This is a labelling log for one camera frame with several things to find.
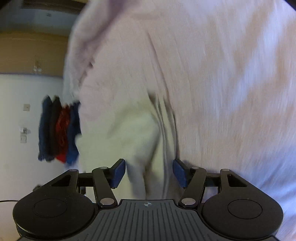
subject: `triangular cutout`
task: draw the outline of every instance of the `triangular cutout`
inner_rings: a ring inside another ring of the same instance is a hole
[[[68,187],[70,185],[70,180],[71,180],[70,175],[64,176],[62,179],[52,184],[52,187]]]
[[[245,188],[247,186],[246,184],[244,184],[241,180],[239,180],[238,178],[236,178],[232,174],[228,174],[227,179],[228,179],[228,184],[230,187],[244,187]]]

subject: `gray ribbed plate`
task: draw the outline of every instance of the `gray ribbed plate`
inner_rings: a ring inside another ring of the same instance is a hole
[[[63,241],[226,241],[209,230],[193,210],[173,200],[122,200],[119,207],[101,210],[79,234]],[[271,237],[265,241],[276,241]]]

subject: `black cable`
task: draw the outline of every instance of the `black cable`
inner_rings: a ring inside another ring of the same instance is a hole
[[[18,202],[18,200],[2,200],[0,202]]]

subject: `silver screw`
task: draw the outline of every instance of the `silver screw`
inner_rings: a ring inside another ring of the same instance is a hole
[[[106,198],[102,198],[100,203],[108,206],[108,205],[112,205],[113,203],[115,203],[115,201],[112,198],[106,197]]]
[[[184,205],[193,205],[196,203],[196,201],[193,198],[187,197],[187,198],[183,198],[181,200],[181,203],[183,203]]]

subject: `wall switch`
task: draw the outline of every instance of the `wall switch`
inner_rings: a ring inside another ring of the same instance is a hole
[[[25,135],[20,136],[20,143],[27,143],[27,137]]]
[[[30,104],[24,104],[23,111],[30,111]]]

